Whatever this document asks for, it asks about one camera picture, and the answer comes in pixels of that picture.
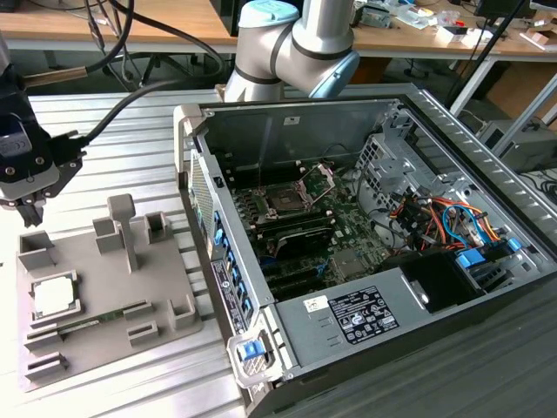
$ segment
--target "circuit board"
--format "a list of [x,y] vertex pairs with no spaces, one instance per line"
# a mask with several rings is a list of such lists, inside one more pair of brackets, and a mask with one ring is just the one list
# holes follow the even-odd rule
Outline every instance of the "circuit board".
[[[389,256],[346,182],[327,166],[316,167],[298,181],[232,191],[278,300],[365,277]],[[280,246],[288,240],[290,252]]]

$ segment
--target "warning label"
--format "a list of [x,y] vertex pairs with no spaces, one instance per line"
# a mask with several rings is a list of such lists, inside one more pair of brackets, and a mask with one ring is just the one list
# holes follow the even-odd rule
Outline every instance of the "warning label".
[[329,307],[351,344],[399,327],[375,286],[331,299]]

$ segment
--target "workbench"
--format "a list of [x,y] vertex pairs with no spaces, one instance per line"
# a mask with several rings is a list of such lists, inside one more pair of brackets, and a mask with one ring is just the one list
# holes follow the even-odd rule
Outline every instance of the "workbench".
[[[391,84],[379,84],[389,94]],[[395,84],[400,91],[410,84]],[[343,95],[365,95],[351,86]],[[88,132],[124,94],[31,98],[50,134]],[[87,148],[84,167],[45,207],[53,239],[91,230],[106,216],[106,198],[130,193],[138,216],[164,211],[171,220],[204,322],[197,333],[42,389],[17,388],[16,212],[0,209],[0,415],[135,418],[245,416],[200,271],[174,178],[172,111],[216,100],[214,91],[160,92],[126,108]],[[557,408],[557,280],[480,324],[348,381],[276,418],[553,416]]]
[[[440,0],[429,8],[433,11],[457,10],[461,20],[469,27],[476,27],[476,22],[482,20],[447,0]],[[137,0],[136,11],[198,37],[217,52],[236,51],[237,39],[226,32],[210,0]],[[394,28],[390,30],[360,25],[354,29],[354,49],[362,57],[459,60],[470,57],[473,48],[436,41],[436,28],[417,30],[396,19],[393,19],[393,23]],[[15,50],[97,51],[84,19],[60,11],[41,9],[25,1],[18,13],[0,14],[0,28],[8,40],[8,46]],[[107,27],[101,29],[110,47],[114,36]],[[520,37],[521,31],[524,29],[509,29],[509,37],[495,45],[454,103],[451,108],[453,113],[460,112],[497,61],[557,62],[557,53],[546,53],[531,45]],[[131,27],[128,48],[130,51],[143,52],[202,52],[193,44],[137,22]]]

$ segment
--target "label sticker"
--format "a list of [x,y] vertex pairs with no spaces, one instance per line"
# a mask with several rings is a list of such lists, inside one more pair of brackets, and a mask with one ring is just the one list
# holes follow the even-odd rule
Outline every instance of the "label sticker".
[[242,334],[247,330],[247,325],[242,315],[242,310],[238,306],[238,299],[235,296],[234,286],[231,286],[225,263],[223,261],[214,261],[211,263],[211,267],[215,274],[215,279],[217,279],[223,302],[226,305],[228,319],[234,327],[234,333]]
[[346,340],[351,344],[358,344],[399,327],[375,286],[331,299],[329,306]]
[[285,126],[299,124],[299,116],[289,116],[285,118]]
[[306,299],[304,300],[305,309],[307,312],[315,312],[319,309],[325,309],[328,307],[327,305],[327,297],[325,295],[318,296],[317,298],[313,299]]

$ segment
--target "aluminum profile table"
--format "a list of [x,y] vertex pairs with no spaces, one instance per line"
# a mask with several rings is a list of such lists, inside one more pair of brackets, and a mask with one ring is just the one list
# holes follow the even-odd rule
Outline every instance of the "aluminum profile table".
[[[51,134],[73,129],[87,132],[123,96],[43,97],[33,98],[32,104],[39,123]],[[40,229],[53,239],[92,230],[91,220],[108,213],[106,198],[120,193],[134,197],[138,216],[164,211],[178,240],[203,329],[25,394],[17,388],[15,370],[13,249],[3,239],[1,416],[245,416],[174,179],[173,108],[192,100],[214,100],[210,92],[192,97],[183,92],[153,94],[123,111],[88,148],[83,170],[48,202]],[[3,235],[8,230],[15,238],[23,231],[18,227],[21,223],[16,212],[0,211]]]
[[[365,87],[353,87],[358,95]],[[389,86],[376,86],[389,91]],[[88,132],[124,94],[33,98],[52,134]],[[84,168],[45,208],[53,238],[91,229],[106,198],[129,192],[138,215],[164,211],[203,315],[197,334],[24,394],[15,367],[15,275],[22,221],[0,211],[0,415],[6,417],[237,418],[245,411],[213,318],[189,225],[174,180],[172,110],[215,100],[212,91],[163,92],[141,98],[88,148]],[[554,416],[557,407],[557,282],[493,318],[422,351],[302,402],[279,417]]]

